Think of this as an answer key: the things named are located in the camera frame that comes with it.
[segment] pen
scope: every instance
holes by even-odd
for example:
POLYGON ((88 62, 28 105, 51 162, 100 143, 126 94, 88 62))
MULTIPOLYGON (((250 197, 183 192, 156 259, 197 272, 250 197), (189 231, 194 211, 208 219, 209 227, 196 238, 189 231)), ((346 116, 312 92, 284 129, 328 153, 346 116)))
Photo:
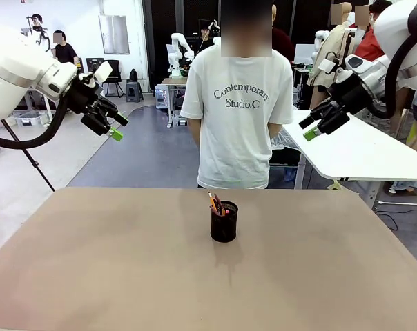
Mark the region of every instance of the pen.
POLYGON ((221 216, 219 212, 217 212, 217 210, 211 205, 210 206, 211 212, 216 214, 217 216, 221 216))
POLYGON ((222 214, 222 216, 225 216, 224 206, 222 205, 220 198, 217 197, 216 193, 215 193, 215 199, 216 199, 217 204, 220 207, 219 213, 222 214))

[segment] black chair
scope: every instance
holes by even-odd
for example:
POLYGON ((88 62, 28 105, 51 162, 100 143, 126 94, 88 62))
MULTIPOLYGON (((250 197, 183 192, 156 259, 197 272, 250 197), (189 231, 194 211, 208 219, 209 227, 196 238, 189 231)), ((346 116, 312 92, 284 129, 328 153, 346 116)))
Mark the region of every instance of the black chair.
POLYGON ((106 97, 108 96, 108 93, 109 93, 109 84, 115 84, 115 87, 117 88, 117 95, 119 98, 121 98, 122 96, 124 96, 124 91, 119 84, 122 82, 121 73, 119 72, 119 61, 118 60, 106 60, 106 61, 109 62, 110 66, 112 67, 112 72, 110 76, 103 82, 103 86, 104 84, 107 84, 106 97))

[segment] black shirt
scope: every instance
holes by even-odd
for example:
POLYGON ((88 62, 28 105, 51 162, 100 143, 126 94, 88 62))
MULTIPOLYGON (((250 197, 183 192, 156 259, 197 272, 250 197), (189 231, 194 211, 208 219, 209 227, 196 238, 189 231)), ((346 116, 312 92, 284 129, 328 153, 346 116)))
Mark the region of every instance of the black shirt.
POLYGON ((206 48, 209 48, 210 46, 213 46, 214 45, 214 43, 213 43, 213 40, 212 39, 209 39, 209 40, 206 40, 204 43, 202 42, 202 38, 200 38, 199 39, 199 41, 198 41, 198 49, 199 49, 199 47, 201 47, 201 49, 200 49, 200 52, 202 52, 203 50, 205 50, 206 48))
POLYGON ((73 47, 67 43, 65 46, 55 46, 55 57, 61 63, 71 62, 74 63, 73 58, 77 56, 77 53, 73 50, 73 47))

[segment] red shirt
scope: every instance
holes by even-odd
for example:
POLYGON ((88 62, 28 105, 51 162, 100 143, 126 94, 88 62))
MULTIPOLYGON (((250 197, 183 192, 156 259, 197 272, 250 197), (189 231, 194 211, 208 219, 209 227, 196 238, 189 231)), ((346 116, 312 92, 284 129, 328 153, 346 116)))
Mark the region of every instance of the red shirt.
POLYGON ((380 48, 376 37, 374 36, 373 28, 370 28, 369 31, 365 34, 362 42, 354 52, 354 55, 357 55, 358 57, 371 62, 385 55, 382 48, 380 48))
POLYGON ((290 62, 293 62, 295 49, 290 37, 284 31, 273 28, 271 29, 271 38, 273 49, 284 55, 290 62))

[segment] white wall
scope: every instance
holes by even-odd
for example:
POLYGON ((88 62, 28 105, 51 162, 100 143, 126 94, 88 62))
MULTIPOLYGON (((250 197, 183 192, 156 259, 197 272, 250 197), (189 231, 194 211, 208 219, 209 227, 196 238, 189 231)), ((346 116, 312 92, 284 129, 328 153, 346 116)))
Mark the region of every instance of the white wall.
POLYGON ((99 28, 100 0, 0 0, 0 24, 20 31, 27 28, 26 16, 40 14, 43 26, 52 34, 55 30, 66 33, 70 43, 86 65, 86 57, 103 57, 120 60, 122 79, 129 77, 134 68, 142 90, 148 90, 148 69, 144 17, 141 0, 104 0, 104 13, 125 15, 127 22, 129 55, 104 54, 99 28))

